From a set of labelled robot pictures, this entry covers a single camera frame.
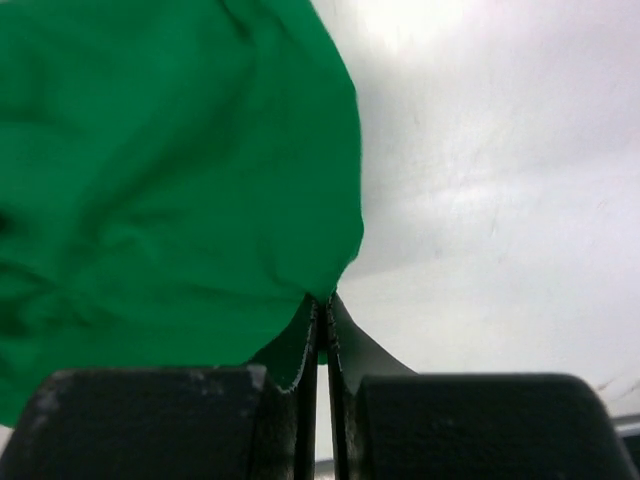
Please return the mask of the green t shirt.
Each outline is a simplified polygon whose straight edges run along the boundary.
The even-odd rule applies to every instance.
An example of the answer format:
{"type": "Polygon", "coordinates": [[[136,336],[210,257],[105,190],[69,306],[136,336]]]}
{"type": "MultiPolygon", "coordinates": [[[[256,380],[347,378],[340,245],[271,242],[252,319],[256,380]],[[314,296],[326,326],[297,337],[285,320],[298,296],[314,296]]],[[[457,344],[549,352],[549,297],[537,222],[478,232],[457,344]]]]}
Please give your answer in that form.
{"type": "Polygon", "coordinates": [[[248,360],[334,292],[360,187],[310,2],[3,2],[2,424],[57,370],[248,360]]]}

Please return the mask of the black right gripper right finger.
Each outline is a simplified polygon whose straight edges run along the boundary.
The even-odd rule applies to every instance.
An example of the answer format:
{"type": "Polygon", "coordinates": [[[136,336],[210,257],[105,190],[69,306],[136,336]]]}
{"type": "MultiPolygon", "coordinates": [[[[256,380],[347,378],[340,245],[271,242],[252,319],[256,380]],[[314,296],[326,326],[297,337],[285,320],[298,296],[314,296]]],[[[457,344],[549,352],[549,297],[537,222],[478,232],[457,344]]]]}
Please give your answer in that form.
{"type": "Polygon", "coordinates": [[[419,374],[333,296],[325,310],[339,479],[635,479],[639,433],[566,374],[419,374]]]}

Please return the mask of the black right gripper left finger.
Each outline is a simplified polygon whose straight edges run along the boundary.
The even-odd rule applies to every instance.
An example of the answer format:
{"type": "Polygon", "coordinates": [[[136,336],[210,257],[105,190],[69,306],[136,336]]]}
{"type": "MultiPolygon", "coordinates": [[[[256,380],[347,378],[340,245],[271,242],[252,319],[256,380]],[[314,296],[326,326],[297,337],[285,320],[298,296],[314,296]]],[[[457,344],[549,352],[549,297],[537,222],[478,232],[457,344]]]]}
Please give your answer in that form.
{"type": "Polygon", "coordinates": [[[75,369],[29,399],[5,479],[310,479],[318,306],[237,367],[75,369]]]}

